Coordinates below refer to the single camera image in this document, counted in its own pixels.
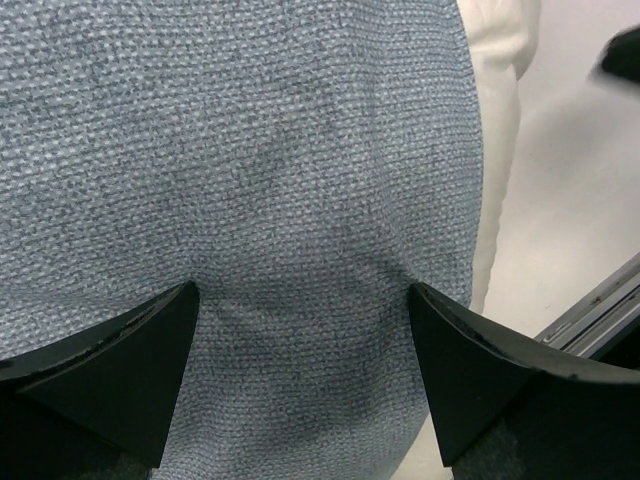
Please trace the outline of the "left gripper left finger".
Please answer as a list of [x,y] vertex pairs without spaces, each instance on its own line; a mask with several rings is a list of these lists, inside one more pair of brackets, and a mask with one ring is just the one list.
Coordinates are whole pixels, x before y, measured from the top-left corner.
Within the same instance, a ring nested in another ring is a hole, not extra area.
[[150,478],[164,453],[198,310],[198,289],[187,282],[2,360],[2,478]]

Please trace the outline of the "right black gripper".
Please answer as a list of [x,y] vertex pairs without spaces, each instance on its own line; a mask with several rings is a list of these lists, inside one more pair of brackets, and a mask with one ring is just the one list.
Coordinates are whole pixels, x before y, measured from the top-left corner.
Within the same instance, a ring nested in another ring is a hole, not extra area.
[[640,27],[623,30],[607,43],[599,70],[616,79],[638,83],[640,79]]

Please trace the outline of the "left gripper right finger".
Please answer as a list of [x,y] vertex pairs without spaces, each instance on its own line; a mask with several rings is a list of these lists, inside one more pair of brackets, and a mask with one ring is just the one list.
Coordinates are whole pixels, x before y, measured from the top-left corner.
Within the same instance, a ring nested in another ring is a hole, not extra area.
[[410,322],[443,464],[457,479],[635,479],[639,374],[544,345],[434,288]]

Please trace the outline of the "white pillow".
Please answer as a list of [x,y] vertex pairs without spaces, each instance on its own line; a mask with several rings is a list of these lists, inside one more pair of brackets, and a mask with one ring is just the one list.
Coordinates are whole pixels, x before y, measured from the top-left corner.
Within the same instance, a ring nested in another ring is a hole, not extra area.
[[484,308],[538,33],[524,1],[247,1],[218,85],[241,115],[213,169],[203,325],[225,479],[390,479],[428,414],[407,294]]

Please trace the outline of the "pillowcase grey outside blue inside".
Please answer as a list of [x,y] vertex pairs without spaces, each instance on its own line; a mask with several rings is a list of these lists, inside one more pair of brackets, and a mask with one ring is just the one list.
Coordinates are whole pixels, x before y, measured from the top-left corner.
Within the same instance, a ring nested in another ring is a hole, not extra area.
[[390,478],[481,197],[453,1],[1,5],[1,353],[194,281],[160,479]]

